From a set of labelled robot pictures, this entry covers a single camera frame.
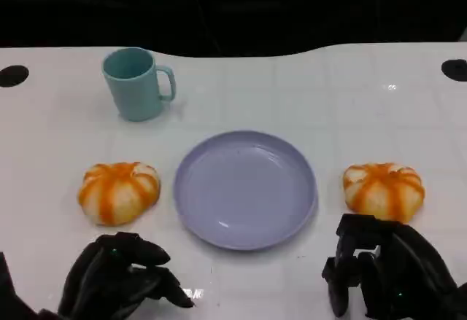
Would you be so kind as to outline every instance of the pumpkin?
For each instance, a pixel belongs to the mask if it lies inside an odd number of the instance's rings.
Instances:
[[[158,174],[148,165],[99,163],[86,172],[78,202],[93,222],[114,226],[135,220],[160,192]]]
[[[354,212],[399,222],[408,222],[425,198],[417,172],[395,163],[351,165],[344,172],[344,192]]]

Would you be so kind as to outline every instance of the black cable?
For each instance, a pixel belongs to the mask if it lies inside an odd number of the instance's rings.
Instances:
[[[201,3],[199,0],[196,0],[196,7],[198,9],[199,20],[201,21],[201,24],[204,27],[204,33],[206,34],[207,38],[211,41],[214,48],[217,50],[217,54],[222,56],[222,50],[220,49],[219,42],[216,40],[214,34],[211,32],[211,30],[209,29],[209,26],[207,25],[206,18],[203,12],[203,7],[201,6]]]
[[[379,31],[381,30],[381,0],[376,0],[376,19],[377,19],[377,28],[375,34],[375,41],[379,41]]]

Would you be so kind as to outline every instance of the plate rim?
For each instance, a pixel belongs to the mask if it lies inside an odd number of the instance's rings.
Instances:
[[[213,241],[212,239],[200,234],[195,229],[193,229],[187,223],[186,214],[183,214],[182,209],[180,208],[179,194],[177,194],[179,192],[179,190],[177,190],[177,188],[180,185],[179,184],[180,180],[181,180],[180,178],[182,176],[181,168],[184,167],[184,164],[188,161],[190,155],[192,153],[194,153],[197,149],[199,149],[203,145],[205,145],[205,143],[207,143],[207,142],[214,141],[217,138],[222,138],[222,137],[225,137],[225,136],[232,136],[232,135],[236,135],[236,134],[239,134],[239,133],[246,133],[246,134],[257,135],[257,136],[265,136],[265,137],[273,138],[276,141],[280,141],[282,143],[285,143],[299,157],[301,157],[301,160],[303,160],[304,165],[306,167],[306,170],[309,172],[309,174],[311,175],[311,177],[313,179],[314,194],[313,194],[312,202],[309,204],[309,209],[308,209],[307,213],[304,215],[304,218],[299,222],[299,224],[297,224],[293,229],[288,231],[286,234],[284,234],[283,236],[280,236],[278,238],[272,239],[268,243],[254,243],[254,244],[249,245],[249,246],[232,246],[232,245],[229,245],[229,244],[218,243],[218,242]],[[200,238],[201,240],[206,241],[207,243],[210,243],[213,246],[216,246],[216,247],[219,247],[219,248],[222,248],[222,249],[230,249],[230,250],[233,250],[233,251],[257,251],[257,250],[260,250],[260,249],[267,249],[269,247],[276,246],[276,245],[278,245],[280,243],[285,242],[289,238],[292,238],[294,235],[296,235],[304,227],[304,225],[314,216],[314,213],[316,212],[317,207],[319,205],[319,199],[318,199],[319,193],[318,193],[318,188],[317,188],[316,176],[314,174],[313,168],[308,163],[305,156],[296,147],[294,147],[291,143],[289,143],[288,141],[280,138],[279,136],[274,136],[274,135],[264,133],[264,132],[259,132],[259,131],[256,131],[256,130],[233,130],[233,131],[219,133],[219,134],[210,136],[209,138],[204,139],[203,141],[200,141],[197,145],[195,145],[183,157],[182,161],[178,165],[177,170],[175,172],[174,184],[172,186],[172,195],[174,197],[175,209],[177,211],[177,215],[178,215],[180,221],[182,222],[182,225],[184,226],[184,228],[186,230],[188,230],[190,233],[194,234],[197,238]]]

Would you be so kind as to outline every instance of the mug handle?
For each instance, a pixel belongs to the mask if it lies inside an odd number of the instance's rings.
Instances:
[[[167,77],[169,78],[170,81],[170,95],[160,95],[159,98],[161,98],[162,101],[172,101],[175,99],[175,94],[177,94],[177,84],[175,83],[175,76],[174,72],[170,67],[167,66],[159,66],[157,65],[155,67],[157,71],[162,71],[167,74]]]

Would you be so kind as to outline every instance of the black hole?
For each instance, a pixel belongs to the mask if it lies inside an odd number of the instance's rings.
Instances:
[[[29,76],[29,70],[25,66],[8,66],[0,71],[0,87],[14,87],[23,83]]]

